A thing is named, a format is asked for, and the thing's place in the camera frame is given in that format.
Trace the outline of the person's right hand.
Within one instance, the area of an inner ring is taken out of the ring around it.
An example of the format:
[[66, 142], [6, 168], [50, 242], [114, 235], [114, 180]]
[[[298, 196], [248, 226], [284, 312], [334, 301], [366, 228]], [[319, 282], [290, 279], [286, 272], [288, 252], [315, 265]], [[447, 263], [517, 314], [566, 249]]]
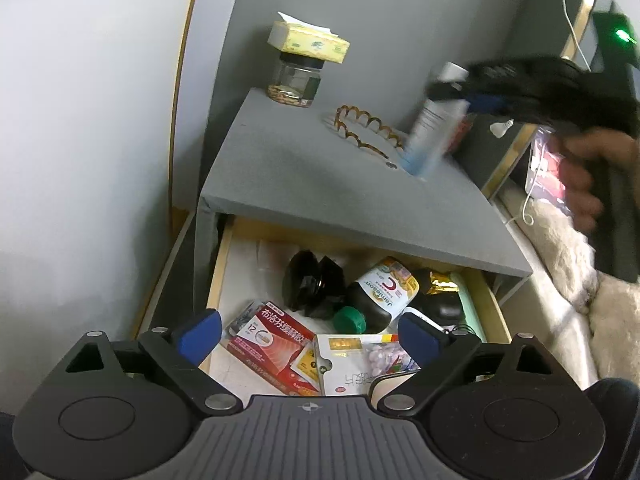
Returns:
[[627, 133], [592, 128], [580, 136], [552, 136], [548, 150], [562, 156], [559, 177], [576, 231], [589, 234], [605, 211], [603, 203], [591, 192], [596, 180], [586, 168], [587, 160], [603, 158], [623, 170], [632, 183], [634, 206], [639, 207], [639, 141]]

